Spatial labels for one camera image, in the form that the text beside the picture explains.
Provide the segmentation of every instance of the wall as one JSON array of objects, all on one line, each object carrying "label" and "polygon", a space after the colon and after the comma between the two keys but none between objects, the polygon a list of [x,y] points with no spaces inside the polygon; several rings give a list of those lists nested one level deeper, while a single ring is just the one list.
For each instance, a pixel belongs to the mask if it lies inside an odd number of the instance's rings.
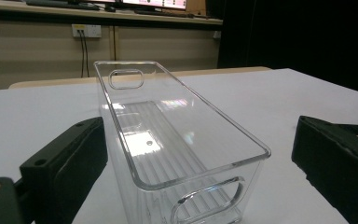
[{"label": "wall", "polygon": [[[87,40],[91,76],[94,61],[116,57],[158,61],[171,71],[217,64],[212,31],[104,26],[102,33]],[[81,65],[80,39],[72,37],[70,24],[0,21],[0,90],[21,81],[80,77]]]}]

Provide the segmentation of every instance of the electrical outlet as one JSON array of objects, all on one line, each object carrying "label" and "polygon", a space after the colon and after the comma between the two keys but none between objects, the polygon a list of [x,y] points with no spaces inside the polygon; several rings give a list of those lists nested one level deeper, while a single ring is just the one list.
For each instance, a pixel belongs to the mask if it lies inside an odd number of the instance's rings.
[{"label": "electrical outlet", "polygon": [[83,31],[85,37],[102,36],[101,25],[85,25],[85,24],[72,24],[72,35],[74,37],[80,37],[78,31]]}]

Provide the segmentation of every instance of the transparent storage container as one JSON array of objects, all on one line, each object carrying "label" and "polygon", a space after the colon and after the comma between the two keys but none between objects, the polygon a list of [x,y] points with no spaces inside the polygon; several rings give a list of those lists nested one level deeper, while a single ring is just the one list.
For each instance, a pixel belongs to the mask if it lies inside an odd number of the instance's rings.
[{"label": "transparent storage container", "polygon": [[129,223],[240,221],[269,148],[158,63],[94,66]]}]

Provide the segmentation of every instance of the dark background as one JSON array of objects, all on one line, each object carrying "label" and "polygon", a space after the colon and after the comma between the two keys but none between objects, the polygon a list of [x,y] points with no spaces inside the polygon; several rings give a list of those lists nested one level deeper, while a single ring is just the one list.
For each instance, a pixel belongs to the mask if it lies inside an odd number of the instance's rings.
[{"label": "dark background", "polygon": [[358,91],[358,0],[227,0],[219,68],[291,68]]}]

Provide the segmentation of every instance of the white table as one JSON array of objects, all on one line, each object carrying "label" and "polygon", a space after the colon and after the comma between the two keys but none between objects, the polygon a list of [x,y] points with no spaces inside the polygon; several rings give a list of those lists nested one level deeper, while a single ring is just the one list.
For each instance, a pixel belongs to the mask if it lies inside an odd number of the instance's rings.
[{"label": "white table", "polygon": [[[291,153],[300,115],[358,124],[358,91],[290,69],[180,78],[271,148],[243,223],[347,223]],[[98,117],[97,102],[97,84],[0,91],[0,176],[18,180],[19,166],[37,150]],[[110,162],[74,223],[127,223]]]}]

